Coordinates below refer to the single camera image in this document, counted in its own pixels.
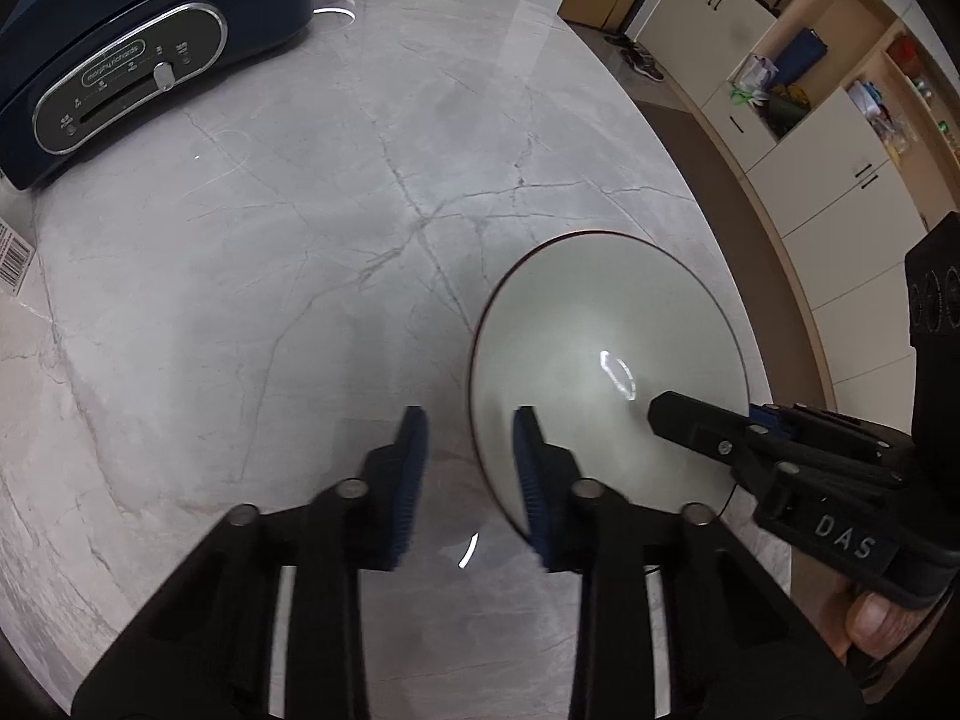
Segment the right hand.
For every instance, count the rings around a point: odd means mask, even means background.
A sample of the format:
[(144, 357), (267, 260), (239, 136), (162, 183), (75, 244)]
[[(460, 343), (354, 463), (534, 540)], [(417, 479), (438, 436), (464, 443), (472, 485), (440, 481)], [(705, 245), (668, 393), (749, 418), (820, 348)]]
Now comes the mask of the right hand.
[(825, 587), (811, 593), (809, 611), (817, 631), (843, 663), (859, 650), (871, 660), (884, 661), (900, 678), (928, 642), (950, 600), (952, 595), (946, 593), (930, 608), (908, 610), (833, 575)]

